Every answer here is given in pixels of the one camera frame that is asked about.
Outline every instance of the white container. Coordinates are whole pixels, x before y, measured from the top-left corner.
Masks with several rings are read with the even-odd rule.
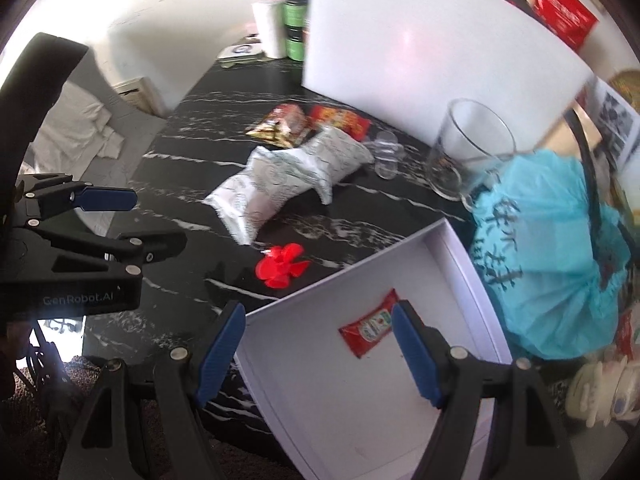
[[[255,25],[267,57],[287,57],[284,32],[284,1],[263,0],[253,4]]]
[[[450,345],[511,362],[491,303],[445,219],[248,314],[236,360],[306,480],[408,480],[433,432],[439,411],[418,394],[394,336],[358,359],[338,333],[391,288]],[[469,479],[484,459],[492,404],[482,402]]]

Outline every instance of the clear glass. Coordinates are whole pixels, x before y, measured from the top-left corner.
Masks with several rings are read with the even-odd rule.
[[[511,131],[491,108],[456,99],[427,158],[427,181],[440,196],[471,209],[474,196],[492,187],[515,151]]]

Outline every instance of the white cloth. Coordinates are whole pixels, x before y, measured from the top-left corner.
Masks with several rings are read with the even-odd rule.
[[[38,173],[69,173],[80,179],[95,156],[118,158],[124,138],[107,121],[111,112],[71,82],[45,117],[32,143]]]

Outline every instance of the red plastic toy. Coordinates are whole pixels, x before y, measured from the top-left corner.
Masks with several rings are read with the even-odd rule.
[[[273,246],[255,266],[255,275],[269,288],[287,288],[290,277],[298,278],[311,263],[309,260],[293,261],[303,252],[300,244]]]

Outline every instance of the brown carpet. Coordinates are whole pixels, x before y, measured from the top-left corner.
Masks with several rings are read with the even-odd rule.
[[[81,357],[74,358],[65,366],[73,382],[88,395],[100,369]],[[15,381],[15,395],[0,402],[2,428],[16,456],[25,464],[27,473],[23,478],[56,480],[62,461],[60,443],[50,441],[33,396],[17,377]],[[155,402],[149,401],[143,405],[142,419],[150,437],[153,470],[162,480],[174,480]],[[210,443],[227,480],[302,480],[297,471],[219,442],[214,436],[210,438]]]

